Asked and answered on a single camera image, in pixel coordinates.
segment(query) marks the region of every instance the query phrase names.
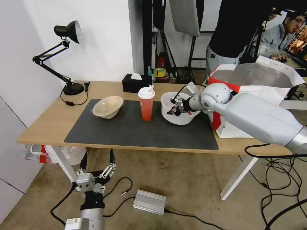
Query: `man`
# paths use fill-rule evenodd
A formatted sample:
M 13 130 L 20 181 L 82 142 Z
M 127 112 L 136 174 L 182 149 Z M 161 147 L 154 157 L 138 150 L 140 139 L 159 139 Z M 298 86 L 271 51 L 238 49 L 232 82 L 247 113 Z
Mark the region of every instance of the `man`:
M 267 58 L 283 61 L 287 59 L 284 49 L 291 43 L 295 34 L 305 22 L 305 13 L 289 12 L 285 20 L 271 29 L 263 32 L 258 50 L 258 56 L 262 55 Z M 254 54 L 256 42 L 253 44 L 251 55 Z
M 256 29 L 271 16 L 273 0 L 222 0 L 215 33 L 206 51 L 206 75 L 220 64 L 238 64 L 239 55 L 249 44 Z

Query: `black desk mat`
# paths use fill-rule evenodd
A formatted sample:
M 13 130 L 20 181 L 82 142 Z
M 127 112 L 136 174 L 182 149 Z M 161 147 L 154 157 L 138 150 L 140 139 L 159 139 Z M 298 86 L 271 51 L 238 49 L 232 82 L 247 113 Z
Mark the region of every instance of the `black desk mat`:
M 65 142 L 158 148 L 218 150 L 209 118 L 199 113 L 189 124 L 179 126 L 164 119 L 161 102 L 153 103 L 153 118 L 143 121 L 139 101 L 124 101 L 112 119 L 95 117 L 92 99 L 69 132 Z

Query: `black shirt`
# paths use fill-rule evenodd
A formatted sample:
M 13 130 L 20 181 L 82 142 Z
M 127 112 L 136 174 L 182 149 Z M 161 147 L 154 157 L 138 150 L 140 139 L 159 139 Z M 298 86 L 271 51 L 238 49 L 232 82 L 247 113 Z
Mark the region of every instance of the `black shirt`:
M 212 51 L 223 57 L 238 57 L 256 29 L 271 14 L 271 5 L 271 0 L 222 0 L 210 41 Z

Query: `lamp arm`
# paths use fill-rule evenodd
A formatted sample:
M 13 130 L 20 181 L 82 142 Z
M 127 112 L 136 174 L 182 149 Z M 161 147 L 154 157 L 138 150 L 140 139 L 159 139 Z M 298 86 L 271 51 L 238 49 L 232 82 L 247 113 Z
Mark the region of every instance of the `lamp arm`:
M 34 63 L 40 65 L 40 66 L 43 67 L 45 70 L 47 70 L 47 71 L 49 71 L 50 73 L 54 74 L 55 76 L 57 76 L 58 78 L 60 78 L 62 81 L 66 82 L 67 85 L 71 85 L 71 84 L 72 84 L 70 78 L 67 79 L 67 78 L 64 77 L 62 74 L 60 74 L 60 73 L 54 71 L 54 70 L 53 70 L 52 68 L 50 68 L 49 66 L 45 65 L 45 64 L 44 64 L 44 61 L 46 61 L 46 60 L 50 59 L 51 57 L 53 57 L 53 56 L 55 56 L 55 55 L 57 55 L 57 54 L 63 52 L 64 50 L 68 49 L 68 48 L 69 48 L 69 44 L 70 44 L 69 41 L 64 40 L 64 41 L 62 41 L 60 44 L 58 44 L 58 45 L 52 47 L 51 49 L 49 49 L 49 50 L 43 52 L 42 54 L 40 54 L 40 55 L 38 55 L 38 56 L 34 56 L 33 59 L 32 59 Z M 52 50 L 58 48 L 58 47 L 61 46 L 61 45 L 64 46 L 63 49 L 59 50 L 58 52 L 55 52 L 54 54 L 47 55 L 47 57 L 46 57 L 46 54 L 47 54 L 47 53 L 49 53 L 50 51 L 52 51 Z

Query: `tape roll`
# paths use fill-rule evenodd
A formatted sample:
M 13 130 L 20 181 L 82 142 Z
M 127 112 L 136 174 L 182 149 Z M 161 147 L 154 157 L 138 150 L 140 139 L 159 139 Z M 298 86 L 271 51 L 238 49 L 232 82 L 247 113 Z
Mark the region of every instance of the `tape roll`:
M 158 77 L 157 69 L 158 69 L 159 78 L 166 76 L 166 69 L 164 69 L 164 68 L 156 68 L 153 71 L 155 77 Z

